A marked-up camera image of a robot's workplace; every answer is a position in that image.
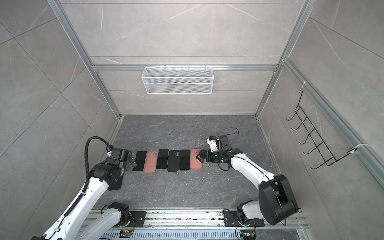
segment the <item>white mesh basket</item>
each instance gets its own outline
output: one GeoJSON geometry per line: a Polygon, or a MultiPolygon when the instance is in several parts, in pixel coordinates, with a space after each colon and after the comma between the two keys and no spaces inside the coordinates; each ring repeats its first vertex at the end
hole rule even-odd
{"type": "Polygon", "coordinates": [[[146,67],[141,79],[148,94],[212,93],[214,72],[205,66],[146,67]]]}

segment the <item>black phone case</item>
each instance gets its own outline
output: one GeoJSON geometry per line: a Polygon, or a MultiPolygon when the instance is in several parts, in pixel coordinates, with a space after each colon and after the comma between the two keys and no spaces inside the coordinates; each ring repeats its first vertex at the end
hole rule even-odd
{"type": "Polygon", "coordinates": [[[180,162],[180,151],[179,150],[169,151],[167,171],[177,172],[179,170],[179,162],[180,162]]]}
{"type": "Polygon", "coordinates": [[[183,149],[180,150],[180,170],[189,170],[191,167],[191,150],[183,149]]]}
{"type": "Polygon", "coordinates": [[[143,171],[146,157],[147,157],[147,151],[137,151],[136,158],[135,158],[135,162],[137,166],[132,168],[132,171],[134,172],[143,171]]]}
{"type": "Polygon", "coordinates": [[[167,169],[168,164],[168,149],[160,149],[157,155],[156,169],[167,169]]]}

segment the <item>floor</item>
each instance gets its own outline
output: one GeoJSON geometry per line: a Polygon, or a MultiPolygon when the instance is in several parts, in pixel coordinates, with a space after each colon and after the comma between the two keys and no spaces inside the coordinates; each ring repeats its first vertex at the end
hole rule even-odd
{"type": "MultiPolygon", "coordinates": [[[[275,172],[256,119],[249,115],[125,116],[114,146],[130,149],[134,156],[137,151],[162,148],[209,149],[206,139],[227,127],[240,131],[239,135],[228,136],[233,147],[244,151],[262,168],[275,172]]],[[[105,192],[95,207],[117,201],[131,208],[234,208],[257,199],[256,187],[241,173],[234,169],[225,172],[205,162],[202,170],[158,169],[153,174],[128,170],[121,189],[105,192]]]]}

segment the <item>white zip tie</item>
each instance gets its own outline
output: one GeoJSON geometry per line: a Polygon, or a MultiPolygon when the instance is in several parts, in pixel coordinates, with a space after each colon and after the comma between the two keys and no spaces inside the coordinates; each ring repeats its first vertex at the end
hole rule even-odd
{"type": "Polygon", "coordinates": [[[358,147],[363,146],[363,145],[369,146],[369,145],[366,144],[366,143],[360,143],[360,144],[356,145],[356,147],[354,147],[352,150],[350,150],[350,151],[348,151],[348,152],[349,152],[349,153],[355,153],[355,151],[358,149],[358,147]]]}
{"type": "Polygon", "coordinates": [[[304,81],[304,82],[303,82],[303,85],[301,86],[301,89],[303,89],[304,84],[306,84],[306,83],[310,83],[310,82],[304,81]]]}

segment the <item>smartphone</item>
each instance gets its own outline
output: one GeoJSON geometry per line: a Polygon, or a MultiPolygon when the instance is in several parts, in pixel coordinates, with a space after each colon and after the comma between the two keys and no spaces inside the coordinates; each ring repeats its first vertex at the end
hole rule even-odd
{"type": "Polygon", "coordinates": [[[179,162],[180,162],[180,151],[179,150],[171,150],[168,154],[168,172],[177,172],[179,170],[179,162]]]}
{"type": "Polygon", "coordinates": [[[148,152],[144,163],[144,173],[154,173],[156,171],[157,152],[148,152]]]}
{"type": "Polygon", "coordinates": [[[199,154],[199,152],[201,151],[201,149],[197,149],[197,148],[194,148],[194,149],[191,149],[191,169],[192,170],[200,170],[203,168],[203,164],[202,162],[200,162],[200,160],[197,159],[197,155],[199,154]]]}
{"type": "Polygon", "coordinates": [[[183,149],[180,150],[180,164],[179,169],[180,170],[189,170],[191,166],[191,150],[189,149],[183,149]]]}
{"type": "Polygon", "coordinates": [[[160,149],[157,156],[156,169],[167,169],[168,149],[160,149]]]}
{"type": "Polygon", "coordinates": [[[147,151],[138,151],[136,153],[136,158],[135,158],[135,162],[136,162],[137,166],[132,168],[132,171],[134,171],[134,172],[143,171],[146,157],[147,157],[147,151]]]}

